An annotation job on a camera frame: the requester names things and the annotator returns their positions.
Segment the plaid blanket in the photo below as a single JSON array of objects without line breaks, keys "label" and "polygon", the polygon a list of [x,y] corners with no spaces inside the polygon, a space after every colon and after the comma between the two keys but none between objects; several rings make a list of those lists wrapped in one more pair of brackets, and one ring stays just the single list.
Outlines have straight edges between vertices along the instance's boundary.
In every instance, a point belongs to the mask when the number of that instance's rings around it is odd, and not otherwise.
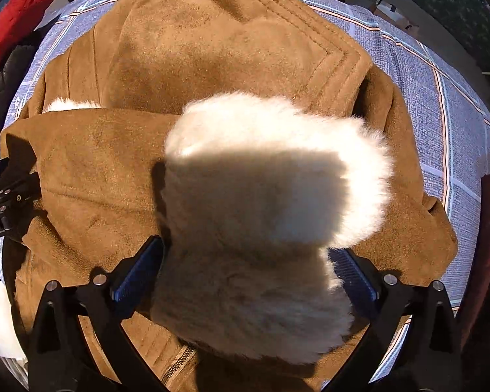
[{"label": "plaid blanket", "polygon": [[[47,64],[94,26],[117,0],[76,0],[60,11],[13,99],[6,126],[30,98]],[[442,280],[453,309],[465,292],[479,230],[481,177],[490,174],[490,113],[459,72],[437,54],[368,10],[336,0],[302,0],[345,30],[401,89],[408,106],[425,191],[444,205],[459,242]],[[0,277],[1,269],[0,239]],[[396,337],[374,378],[388,373],[408,325]]]}]

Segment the fur lining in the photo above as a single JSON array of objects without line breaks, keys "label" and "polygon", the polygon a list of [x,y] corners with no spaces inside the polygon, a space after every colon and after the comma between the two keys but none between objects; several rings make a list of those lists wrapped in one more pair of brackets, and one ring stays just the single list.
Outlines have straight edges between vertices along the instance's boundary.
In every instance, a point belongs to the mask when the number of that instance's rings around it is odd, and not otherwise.
[{"label": "fur lining", "polygon": [[351,303],[327,248],[376,232],[390,199],[382,135],[285,98],[213,96],[167,137],[172,246],[152,319],[188,342],[312,363],[343,343]]},{"label": "fur lining", "polygon": [[43,113],[46,112],[60,112],[65,110],[74,110],[74,109],[94,109],[100,108],[101,106],[98,103],[90,102],[88,100],[84,102],[75,102],[71,99],[62,99],[58,97],[54,100]]}]

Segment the dark red fabric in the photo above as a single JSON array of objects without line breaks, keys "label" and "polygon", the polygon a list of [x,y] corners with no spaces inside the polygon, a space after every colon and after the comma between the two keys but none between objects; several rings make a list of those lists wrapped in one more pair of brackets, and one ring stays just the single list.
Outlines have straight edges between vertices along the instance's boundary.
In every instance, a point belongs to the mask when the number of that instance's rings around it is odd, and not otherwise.
[{"label": "dark red fabric", "polygon": [[476,323],[490,285],[490,175],[481,179],[481,220],[476,253],[465,296],[457,313],[461,329],[461,347],[464,347]]},{"label": "dark red fabric", "polygon": [[42,21],[53,0],[9,0],[0,11],[0,63]]}]

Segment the green wallpaper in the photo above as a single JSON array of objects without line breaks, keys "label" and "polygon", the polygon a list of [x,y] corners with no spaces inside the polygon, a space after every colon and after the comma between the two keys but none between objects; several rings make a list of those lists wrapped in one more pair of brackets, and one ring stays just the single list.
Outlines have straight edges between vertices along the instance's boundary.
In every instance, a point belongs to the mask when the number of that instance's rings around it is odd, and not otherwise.
[{"label": "green wallpaper", "polygon": [[413,0],[443,25],[483,70],[490,70],[490,11],[482,0]]}]

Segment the pillow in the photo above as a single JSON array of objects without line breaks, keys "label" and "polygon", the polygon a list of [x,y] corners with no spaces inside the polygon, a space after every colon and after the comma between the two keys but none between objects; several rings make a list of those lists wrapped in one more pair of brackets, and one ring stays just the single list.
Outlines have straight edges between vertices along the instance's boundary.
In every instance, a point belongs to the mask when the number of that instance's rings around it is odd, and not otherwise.
[{"label": "pillow", "polygon": [[0,62],[42,21],[53,0],[9,0],[0,11]]}]

